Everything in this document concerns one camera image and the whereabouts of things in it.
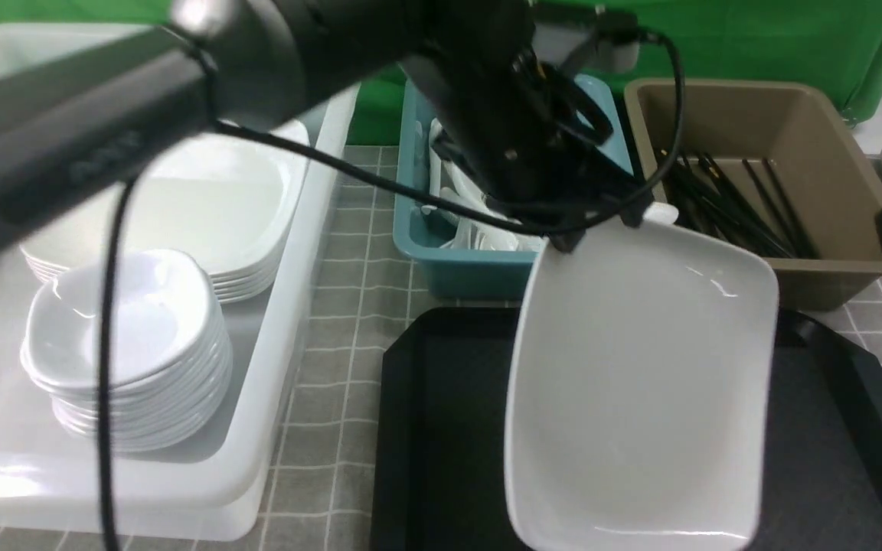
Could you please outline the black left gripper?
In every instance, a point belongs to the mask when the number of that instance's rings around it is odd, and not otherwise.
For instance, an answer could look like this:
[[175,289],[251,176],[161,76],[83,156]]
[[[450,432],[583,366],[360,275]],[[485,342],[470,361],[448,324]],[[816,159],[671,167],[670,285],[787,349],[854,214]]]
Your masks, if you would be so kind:
[[638,229],[651,201],[599,147],[610,121],[573,78],[540,60],[534,31],[432,31],[403,72],[432,104],[463,167],[512,230],[550,230],[571,254],[611,219]]

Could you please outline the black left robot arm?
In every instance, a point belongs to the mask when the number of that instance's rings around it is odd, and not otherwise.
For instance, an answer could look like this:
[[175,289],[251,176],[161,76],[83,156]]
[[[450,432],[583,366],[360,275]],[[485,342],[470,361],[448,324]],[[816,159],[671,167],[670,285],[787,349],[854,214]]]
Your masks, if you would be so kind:
[[0,253],[215,122],[267,133],[402,66],[496,210],[560,251],[651,193],[599,153],[530,1],[175,1],[167,24],[0,78]]

